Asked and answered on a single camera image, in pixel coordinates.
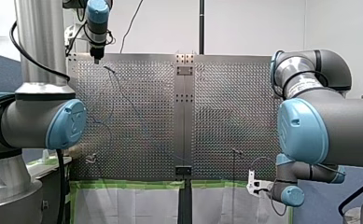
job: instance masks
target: blue wall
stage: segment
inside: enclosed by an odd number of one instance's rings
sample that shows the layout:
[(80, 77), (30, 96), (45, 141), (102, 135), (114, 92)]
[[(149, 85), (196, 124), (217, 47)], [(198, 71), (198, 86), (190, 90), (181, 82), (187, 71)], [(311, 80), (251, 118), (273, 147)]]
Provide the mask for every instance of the blue wall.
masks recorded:
[[(363, 186), (363, 168), (346, 167), (346, 179), (340, 185), (300, 181), (305, 192), (305, 203), (294, 209), (294, 224), (342, 224), (338, 206)], [(363, 204), (363, 194), (345, 207), (359, 207)]]
[[(21, 63), (0, 56), (0, 91), (15, 91), (22, 83)], [(41, 158), (42, 149), (27, 149), (23, 151), (24, 161), (34, 161)]]

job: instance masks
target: ceiling-mounted robot arm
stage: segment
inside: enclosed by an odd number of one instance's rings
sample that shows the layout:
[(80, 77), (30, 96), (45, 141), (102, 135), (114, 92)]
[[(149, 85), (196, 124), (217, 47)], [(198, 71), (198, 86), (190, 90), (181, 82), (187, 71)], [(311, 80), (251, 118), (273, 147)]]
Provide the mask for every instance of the ceiling-mounted robot arm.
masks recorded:
[(105, 56), (107, 36), (111, 35), (108, 31), (108, 19), (112, 5), (113, 0), (64, 0), (64, 8), (86, 11), (84, 24), (71, 26), (65, 31), (66, 44), (72, 43), (74, 37), (87, 40), (90, 44), (91, 57), (98, 63)]
[(273, 198), (300, 206), (298, 179), (342, 183), (345, 173), (338, 165), (363, 167), (363, 99), (344, 98), (350, 70), (328, 50), (278, 52), (271, 75), (285, 99), (277, 118), (283, 153), (277, 156)]

